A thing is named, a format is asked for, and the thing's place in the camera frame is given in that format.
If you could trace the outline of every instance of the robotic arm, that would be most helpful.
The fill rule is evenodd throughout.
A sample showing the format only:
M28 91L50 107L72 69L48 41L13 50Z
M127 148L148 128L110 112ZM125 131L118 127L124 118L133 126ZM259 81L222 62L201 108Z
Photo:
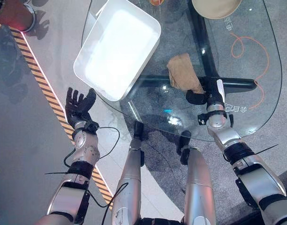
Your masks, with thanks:
M89 205L89 182L93 167L100 158L96 130L98 123L92 121L88 110L96 100L96 93L90 89L83 99L78 91L68 89L66 115L69 124L75 129L75 154L72 165L63 177L48 208L47 215L36 225L82 224Z
M200 125L207 126L208 133L230 162L245 202L260 209L266 225L287 225L287 195L282 182L228 123L222 80L213 78L210 85L207 114L198 116Z
M251 207L260 209L266 225L287 225L287 196L283 184L232 128L231 116L229 116L231 123L228 122L224 111L225 93L222 80L211 78L209 86L211 91L207 93L207 113L198 116L199 124L207 126L208 133L213 136L232 165L238 177L236 185L245 202ZM94 90L90 89L85 99L83 94L80 94L77 100L77 95L78 91L75 90L72 96L72 89L69 88L66 115L69 124L75 129L72 134L76 150L73 163L58 186L47 215L36 225L72 225L84 222L89 204L88 186L91 173L100 158L96 135L99 126L88 114L96 99ZM114 200L112 224L179 225L178 221L140 218L140 167L144 164L144 152L141 151L142 130L142 124L136 123L118 190L121 184L128 183L128 186L124 193ZM185 164L189 166L189 174L182 224L204 225L205 218L207 224L215 224L211 178L206 162L196 149L189 147L187 155Z

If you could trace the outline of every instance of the metallic silver arm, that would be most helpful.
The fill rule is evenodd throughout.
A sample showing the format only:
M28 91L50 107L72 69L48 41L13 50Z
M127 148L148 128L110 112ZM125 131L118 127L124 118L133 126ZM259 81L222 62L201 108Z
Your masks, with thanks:
M218 85L220 94L224 93L222 88ZM224 102L211 99L208 102L208 133L238 176L236 184L245 201L261 210L266 225L287 224L287 198L282 182L230 127L226 114L222 113L223 105Z
M75 130L83 128L85 121L77 122ZM82 224L88 207L87 191L94 165L100 158L98 137L80 129L74 137L74 159L58 186L47 215L36 225Z
M128 183L113 202L112 225L134 225L140 219L141 206L141 141L134 138L129 146L125 166L117 189Z
M188 146L183 151L189 154L183 223L216 225L212 181L206 161L198 148Z

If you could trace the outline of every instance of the beige bowl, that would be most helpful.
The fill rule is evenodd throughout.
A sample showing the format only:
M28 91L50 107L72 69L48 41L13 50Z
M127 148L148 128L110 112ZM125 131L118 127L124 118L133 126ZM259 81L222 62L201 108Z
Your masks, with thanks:
M192 0L196 11L203 17L218 20L232 14L242 0Z

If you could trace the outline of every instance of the chinese characters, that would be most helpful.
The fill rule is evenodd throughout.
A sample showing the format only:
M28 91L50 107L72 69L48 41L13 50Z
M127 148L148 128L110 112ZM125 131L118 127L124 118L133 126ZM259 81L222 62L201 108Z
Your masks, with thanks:
M246 112L248 108L246 106L236 106L236 105L230 105L230 104L225 104L225 111L226 112Z
M233 25L232 25L232 22L231 22L231 19L230 19L229 16L227 16L227 17L224 19L224 22L225 22L225 24L226 24L226 29L227 29L228 31L233 30Z

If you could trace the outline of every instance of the black joint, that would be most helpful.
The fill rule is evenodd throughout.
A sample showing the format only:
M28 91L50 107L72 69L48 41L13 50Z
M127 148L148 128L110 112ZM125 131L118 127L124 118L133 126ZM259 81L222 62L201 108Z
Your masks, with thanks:
M243 199L245 200L246 204L254 209L258 208L256 201L251 196L250 192L247 190L246 186L243 184L241 179L237 179L235 181L239 192L241 193Z
M168 220L162 218L143 218L140 220L140 225L181 225L179 221Z
M51 214L56 214L56 215L61 215L61 216L64 216L66 217L70 222L73 222L74 221L74 218L72 215L66 213L66 212L52 212Z
M287 217L285 217L285 218L281 219L280 221L278 221L278 222L276 223L276 225L282 225L282 224L284 224L286 221L287 221Z
M227 160L233 165L236 161L255 153L244 142L235 143L224 150Z
M144 151L140 150L140 166L144 166Z
M204 105L206 103L205 94L196 94L192 90L186 92L186 100L193 105Z
M76 161L72 163L67 173L79 174L86 177L87 179L90 179L92 170L93 170L92 164L89 164L88 162L85 161Z
M182 151L181 158L180 158L180 162L182 165L188 164L189 154L190 154L190 149L184 149Z
M79 131L86 131L87 133L96 135L97 134L96 131L98 130L98 128L99 128L98 123L94 121L86 121L84 127L77 128L73 131L72 138L75 139L75 136L76 134L79 133Z
M233 127L234 124L233 114L229 114L229 119L230 119L230 127Z
M281 200L287 200L287 197L281 194L270 195L261 199L259 206L264 211L270 204Z
M190 138L191 138L191 133L188 130L185 130L181 133L181 137L179 139L179 145L177 147L177 154L179 156L181 156L181 149L185 146L185 145L189 145L190 142Z
M74 224L83 224L89 205L89 197L89 192L85 191Z
M209 119L209 117L213 115L223 115L227 119L227 113L224 110L215 110L215 111L208 112L206 114L202 113L198 115L199 125L206 125L206 122Z
M142 135L143 135L143 130L144 130L144 124L141 122L135 121L133 137L141 140Z
M71 182L65 182L63 185L63 187L67 187L67 188L74 188L74 189L80 189L80 190L87 190L88 186L89 186L89 182L85 181L84 184L79 184L79 183L75 183L75 181Z

